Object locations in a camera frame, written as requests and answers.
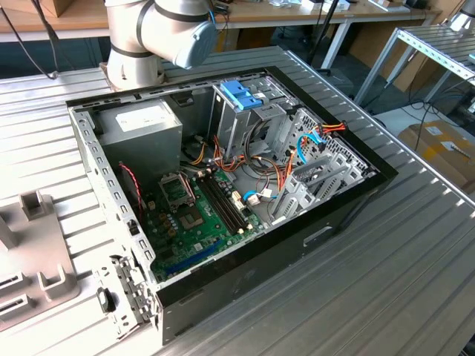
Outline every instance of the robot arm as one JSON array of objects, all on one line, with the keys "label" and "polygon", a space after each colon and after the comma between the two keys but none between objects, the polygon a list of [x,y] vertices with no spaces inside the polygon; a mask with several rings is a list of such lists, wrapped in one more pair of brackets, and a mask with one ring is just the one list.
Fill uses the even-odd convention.
[{"label": "robot arm", "polygon": [[120,89],[157,85],[160,58],[191,69],[216,42],[206,0],[105,0],[111,32],[108,78]]}]

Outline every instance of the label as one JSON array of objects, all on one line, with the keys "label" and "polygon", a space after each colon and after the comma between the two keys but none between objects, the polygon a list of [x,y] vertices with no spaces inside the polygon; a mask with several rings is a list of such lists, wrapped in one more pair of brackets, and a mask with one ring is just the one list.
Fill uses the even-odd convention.
[{"label": "label", "polygon": [[440,142],[442,143],[442,145],[447,148],[449,151],[453,151],[453,146],[456,147],[455,143],[453,143],[452,141],[444,141],[444,142]]},{"label": "label", "polygon": [[160,124],[173,118],[173,114],[161,106],[152,106],[150,108],[129,111],[128,113],[120,113],[116,116],[117,123],[124,132],[146,128],[147,126]]},{"label": "label", "polygon": [[429,131],[429,134],[433,136],[438,136],[438,135],[443,135],[444,133],[439,130],[438,127],[436,126],[428,126],[425,128],[427,131]]}]

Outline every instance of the blue cable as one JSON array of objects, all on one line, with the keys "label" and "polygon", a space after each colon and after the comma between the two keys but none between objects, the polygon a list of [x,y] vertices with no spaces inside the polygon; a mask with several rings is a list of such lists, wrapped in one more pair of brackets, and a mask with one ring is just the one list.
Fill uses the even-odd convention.
[{"label": "blue cable", "polygon": [[[257,191],[248,191],[247,193],[244,194],[243,200],[247,201],[249,197],[252,196],[253,194],[257,194],[263,197],[263,195],[261,193],[258,193]],[[269,198],[277,199],[277,195],[273,195],[272,197],[269,197]]]},{"label": "blue cable", "polygon": [[257,191],[248,191],[247,193],[244,194],[243,200],[244,201],[248,200],[248,198],[250,196],[252,196],[253,194],[256,194],[256,193],[257,193]]},{"label": "blue cable", "polygon": [[213,21],[213,24],[216,24],[216,19],[214,18],[213,12],[210,10],[209,15],[211,16],[211,20]]},{"label": "blue cable", "polygon": [[302,162],[304,164],[307,163],[307,160],[305,159],[304,157],[304,154],[302,152],[302,145],[301,145],[301,141],[302,139],[306,137],[307,139],[311,139],[316,145],[318,145],[319,143],[322,143],[324,142],[324,140],[322,140],[320,137],[319,138],[316,138],[315,136],[313,135],[309,135],[308,133],[304,133],[302,136],[300,136],[297,140],[297,154],[298,156],[300,157],[300,159],[302,160]]}]

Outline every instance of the motherboard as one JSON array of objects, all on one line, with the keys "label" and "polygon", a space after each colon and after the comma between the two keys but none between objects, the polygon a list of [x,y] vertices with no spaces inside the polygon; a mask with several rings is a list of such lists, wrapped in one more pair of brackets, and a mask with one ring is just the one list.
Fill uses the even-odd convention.
[{"label": "motherboard", "polygon": [[203,177],[184,173],[146,188],[142,226],[158,258],[151,270],[167,280],[263,230],[249,209],[234,207],[233,185],[221,170]]}]

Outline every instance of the metal rail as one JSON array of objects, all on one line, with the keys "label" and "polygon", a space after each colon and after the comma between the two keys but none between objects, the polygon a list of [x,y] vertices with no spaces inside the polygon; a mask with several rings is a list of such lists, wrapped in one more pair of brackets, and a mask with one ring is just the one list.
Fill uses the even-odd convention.
[{"label": "metal rail", "polygon": [[2,333],[16,355],[457,355],[475,332],[474,203],[278,47],[219,53],[171,80],[276,65],[399,175],[343,234],[159,350],[145,327],[116,343],[91,268],[115,246],[84,174],[66,99],[108,92],[99,70],[0,81],[1,204],[52,194],[81,294]]},{"label": "metal rail", "polygon": [[[462,35],[453,32],[444,25],[396,28],[356,95],[355,102],[357,104],[363,102],[398,39],[407,43],[409,48],[388,76],[389,82],[404,68],[405,62],[413,52],[419,51],[449,70],[448,74],[453,73],[475,85],[475,64],[468,60],[468,55],[475,53],[475,30],[472,30],[472,33]],[[427,96],[426,100],[429,100],[437,92],[448,78],[448,74],[443,76],[442,80],[434,86],[434,90]]]}]

